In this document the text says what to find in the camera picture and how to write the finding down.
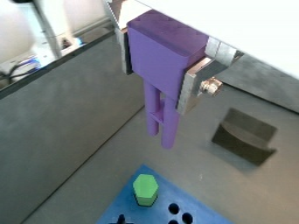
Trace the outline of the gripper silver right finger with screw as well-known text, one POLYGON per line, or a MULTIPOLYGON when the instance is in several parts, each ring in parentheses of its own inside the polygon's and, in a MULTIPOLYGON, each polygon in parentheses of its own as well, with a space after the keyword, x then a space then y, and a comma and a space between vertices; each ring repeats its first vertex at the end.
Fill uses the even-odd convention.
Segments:
POLYGON ((244 55, 236 48, 214 38, 209 38, 204 50, 205 55, 185 71, 176 110, 185 115, 198 103, 202 94, 214 96, 221 82, 216 75, 221 73, 244 55))

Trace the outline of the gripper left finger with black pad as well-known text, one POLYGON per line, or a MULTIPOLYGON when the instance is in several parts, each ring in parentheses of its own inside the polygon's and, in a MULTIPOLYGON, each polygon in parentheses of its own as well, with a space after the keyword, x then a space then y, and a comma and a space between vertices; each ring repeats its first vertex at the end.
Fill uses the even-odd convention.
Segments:
POLYGON ((133 71, 131 71, 127 36, 126 36, 127 0, 103 0, 103 3, 106 6, 106 14, 114 26, 115 40, 117 40, 117 43, 119 44, 122 72, 123 74, 130 74, 133 71))

